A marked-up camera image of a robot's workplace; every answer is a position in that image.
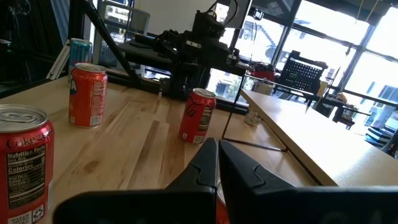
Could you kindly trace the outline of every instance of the chair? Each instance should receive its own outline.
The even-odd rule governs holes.
[[[300,57],[300,52],[293,50],[280,75],[279,83],[316,95],[320,87],[320,77],[327,68],[325,62]]]
[[[136,34],[147,34],[150,19],[148,12],[112,1],[103,1],[98,9],[98,13],[104,21],[111,37],[117,44],[131,40]],[[123,71],[122,66],[105,41],[102,40],[98,31],[96,32],[94,41],[93,63]],[[131,65],[135,68],[140,68],[142,73],[144,72],[143,65],[136,65],[135,63],[131,63]]]

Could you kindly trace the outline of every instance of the butcher block countertop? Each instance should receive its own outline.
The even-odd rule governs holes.
[[[398,185],[398,161],[305,105],[242,91],[261,118],[323,185]]]
[[[185,102],[108,84],[103,124],[78,128],[68,123],[69,86],[61,78],[3,98],[44,110],[54,125],[53,207],[39,223],[51,223],[60,202],[92,190],[162,189],[197,153],[200,145],[178,136]],[[215,110],[208,137],[221,138],[228,112]],[[246,125],[234,114],[226,137],[283,148],[266,125]],[[235,144],[271,172],[296,186],[316,185],[289,152]]]

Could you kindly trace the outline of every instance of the table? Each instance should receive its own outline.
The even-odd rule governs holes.
[[[271,82],[269,80],[257,78],[257,77],[251,76],[251,75],[245,75],[245,77],[252,78],[252,79],[255,79],[255,80],[259,80],[260,82],[268,83],[268,84],[271,84],[271,85],[275,85],[274,93],[277,90],[279,90],[279,91],[283,91],[284,93],[289,93],[291,95],[295,95],[295,96],[298,96],[298,97],[303,97],[306,100],[308,100],[307,106],[310,106],[312,104],[312,101],[318,101],[320,99],[319,96],[314,95],[313,93],[310,93],[310,92],[307,92],[307,91],[298,90],[298,89],[295,89],[295,88],[292,88],[292,87],[289,87],[289,86],[285,86],[285,85],[282,85],[282,84],[279,84],[279,83],[276,83],[276,82]],[[355,113],[359,113],[359,114],[363,114],[363,115],[366,115],[366,116],[370,116],[369,113],[356,111],[356,110],[353,110],[351,108],[346,107],[345,106],[346,104],[344,104],[342,101],[333,100],[333,99],[329,99],[329,98],[322,98],[319,103],[320,104],[324,103],[324,104],[327,104],[327,105],[330,105],[330,106],[336,106],[336,107],[338,107],[341,110],[350,110],[350,111],[354,111]],[[333,121],[337,122],[338,118],[340,118],[342,114],[343,113],[341,113],[341,114],[340,113],[336,113],[335,117],[333,118]]]
[[[398,184],[398,161],[315,110],[252,91],[241,94],[321,184]]]
[[[49,114],[55,130],[53,208],[86,191],[164,188],[200,148],[185,144],[177,136],[184,102],[109,83],[104,123],[96,128],[78,128],[68,123],[68,92],[64,77],[0,99],[2,104],[31,105]],[[214,110],[208,137],[221,139],[227,118],[228,112]],[[248,126],[243,116],[232,118],[226,134],[284,146],[267,126]],[[289,152],[235,146],[297,187],[316,185]],[[51,215],[41,223],[51,223]]]

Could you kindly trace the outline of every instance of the coca-cola can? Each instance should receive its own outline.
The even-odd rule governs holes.
[[[36,223],[52,203],[54,128],[26,105],[0,105],[0,224]]]
[[[178,135],[189,143],[203,143],[215,107],[216,95],[214,93],[202,88],[194,88],[189,94]]]
[[[86,128],[102,123],[107,83],[104,67],[90,63],[75,65],[70,82],[69,122]]]

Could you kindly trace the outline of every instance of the can lid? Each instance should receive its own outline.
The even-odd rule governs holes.
[[[202,88],[194,88],[193,92],[196,93],[199,96],[209,98],[209,99],[214,99],[216,98],[216,95],[208,90],[202,89]]]
[[[92,63],[77,63],[75,68],[78,68],[87,72],[105,72],[106,68],[100,65],[94,65]]]
[[[26,105],[0,105],[0,133],[18,133],[40,127],[48,120],[47,114]]]

